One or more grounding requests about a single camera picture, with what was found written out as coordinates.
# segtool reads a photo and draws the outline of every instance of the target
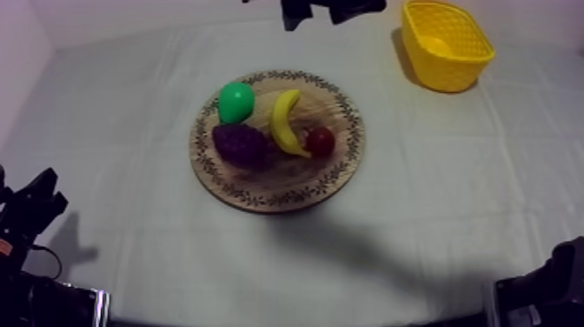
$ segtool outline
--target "green fruit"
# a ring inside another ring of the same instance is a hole
[[[241,123],[254,111],[256,95],[245,83],[229,83],[219,93],[219,121]]]

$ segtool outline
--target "white wall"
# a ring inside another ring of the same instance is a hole
[[[144,30],[197,24],[280,19],[279,0],[32,0],[57,47]]]
[[[68,47],[155,28],[280,19],[279,0],[32,0],[53,44]],[[584,0],[450,0],[487,30],[574,46],[583,44]],[[388,0],[399,17],[402,0]]]
[[[28,0],[0,0],[0,147],[53,52]]]

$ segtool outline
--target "wooden plate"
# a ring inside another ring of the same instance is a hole
[[[341,90],[319,76],[299,70],[268,70],[237,79],[255,92],[253,115],[245,123],[270,139],[269,167],[243,170],[223,161],[211,131],[219,124],[217,91],[199,112],[190,131],[190,162],[203,186],[236,208],[261,213],[299,210],[335,194],[361,161],[365,133],[359,111]],[[269,136],[275,100],[290,89],[301,97],[290,112],[292,129],[304,143],[307,129],[326,126],[335,134],[335,151],[326,159],[290,156]]]

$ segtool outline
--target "decorative plate border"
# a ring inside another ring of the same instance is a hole
[[[311,204],[320,203],[326,198],[332,196],[338,189],[340,189],[339,187],[337,190],[331,191],[331,186],[337,184],[343,173],[348,173],[348,168],[350,166],[356,167],[356,165],[361,161],[365,136],[359,110],[355,108],[351,100],[345,94],[343,94],[336,85],[326,81],[322,77],[301,70],[260,71],[242,77],[238,79],[238,81],[253,86],[255,83],[260,83],[266,78],[283,80],[302,79],[305,83],[311,83],[314,86],[324,89],[334,95],[336,104],[339,106],[339,108],[341,108],[342,117],[349,122],[348,136],[345,140],[348,146],[348,150],[345,153],[344,158],[334,164],[311,185],[305,185],[304,187],[296,190],[286,190],[284,192],[275,193],[270,197],[255,196],[249,192],[249,190],[238,188],[234,183],[225,180],[225,178],[221,176],[220,171],[217,169],[217,165],[214,162],[214,159],[207,153],[209,150],[208,141],[210,135],[205,129],[205,124],[210,116],[216,114],[219,104],[218,97],[214,97],[210,103],[208,102],[208,104],[202,107],[201,113],[195,120],[194,128],[191,131],[189,142],[194,144],[194,147],[191,145],[189,145],[189,147],[191,150],[191,163],[193,165],[193,169],[195,168],[195,162],[199,163],[202,166],[202,172],[210,177],[211,183],[221,188],[223,194],[231,197],[233,200],[239,201],[243,206],[245,206],[240,208],[245,210],[272,212],[272,210],[267,209],[283,206],[284,204],[302,204],[309,199],[312,199],[313,197],[320,198],[317,202]],[[295,207],[298,208],[284,209],[283,211],[300,209],[302,206],[295,205]]]

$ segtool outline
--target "floral pattern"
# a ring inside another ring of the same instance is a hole
[[[219,186],[224,194],[228,197],[233,197],[239,200],[246,206],[253,206],[255,208],[260,206],[275,207],[284,204],[302,203],[312,197],[321,197],[328,194],[330,187],[334,185],[342,173],[348,171],[349,163],[359,159],[360,144],[364,135],[358,128],[361,124],[359,112],[351,103],[351,101],[341,93],[339,88],[319,76],[310,74],[301,70],[271,70],[267,72],[258,72],[241,80],[242,83],[253,85],[259,83],[266,78],[296,80],[303,79],[306,83],[312,83],[316,87],[325,89],[335,96],[336,103],[341,108],[343,118],[349,122],[349,131],[346,139],[348,145],[347,153],[340,162],[327,170],[320,179],[315,180],[310,186],[306,185],[296,190],[286,190],[282,193],[275,193],[269,197],[255,196],[248,190],[239,189],[235,184],[226,181],[221,177],[216,163],[213,161],[206,151],[209,149],[207,145],[209,135],[205,130],[206,119],[215,114],[218,108],[218,99],[215,98],[210,104],[202,108],[202,115],[195,121],[195,157],[196,161],[201,164],[202,171],[211,176],[211,183]]]

